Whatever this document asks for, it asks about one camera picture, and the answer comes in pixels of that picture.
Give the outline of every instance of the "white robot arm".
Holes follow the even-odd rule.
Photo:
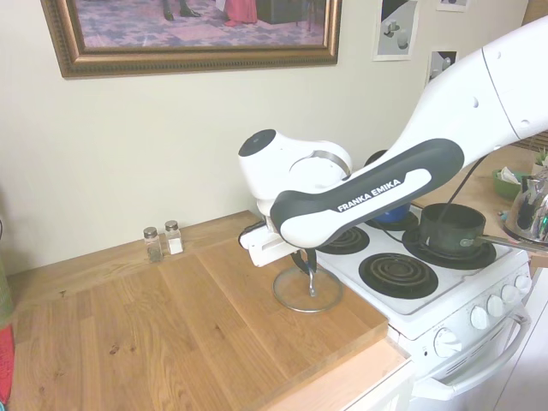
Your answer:
[[[463,167],[548,129],[548,17],[465,57],[432,80],[407,127],[379,160],[348,175],[328,142],[259,132],[240,165],[267,226],[241,238],[256,265],[321,247],[448,182]]]

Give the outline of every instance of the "wooden countertop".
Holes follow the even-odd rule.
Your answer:
[[[505,200],[495,193],[491,173],[494,170],[502,169],[504,166],[513,171],[530,173],[534,156],[535,152],[515,146],[506,146],[492,152],[474,171],[461,192],[456,196],[455,203],[472,207],[485,215],[484,234],[510,239],[502,229],[498,213],[508,211],[512,206],[512,201]],[[446,202],[462,182],[470,167],[471,165],[462,170],[447,184],[423,195],[413,203],[425,207],[430,204]],[[548,254],[535,253],[530,254],[530,256],[531,266],[548,267]]]
[[[236,236],[255,220],[184,229],[185,253],[155,265],[137,241],[10,278],[9,409],[335,410],[405,361],[349,289],[326,313],[279,304],[272,281],[292,262],[251,264]]]

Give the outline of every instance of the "stove burner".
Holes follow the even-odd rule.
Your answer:
[[[318,251],[327,254],[346,255],[365,250],[368,245],[369,235],[363,229],[352,227],[342,233],[336,240],[318,248]]]
[[[365,284],[389,297],[416,300],[438,287],[438,276],[432,268],[403,254],[372,255],[361,262],[359,272]]]
[[[419,228],[403,233],[403,245],[416,258],[439,267],[455,270],[478,270],[492,264],[497,257],[497,251],[491,243],[483,243],[478,251],[467,256],[451,257],[433,253],[426,247],[419,245]]]
[[[413,229],[419,225],[419,219],[411,211],[407,216],[400,221],[394,223],[380,223],[379,221],[369,220],[366,221],[369,227],[374,229],[385,229],[386,231],[405,231],[406,229]]]

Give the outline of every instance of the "blue object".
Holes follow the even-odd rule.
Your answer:
[[[400,205],[390,211],[387,211],[384,214],[381,214],[378,217],[375,217],[375,220],[378,223],[397,223],[405,218],[408,215],[409,209],[411,208],[411,203]]]

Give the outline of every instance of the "wooden cutting board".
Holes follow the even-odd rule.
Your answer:
[[[228,240],[29,308],[10,411],[268,408],[386,335],[349,289],[327,313],[283,307],[271,287],[290,266]]]

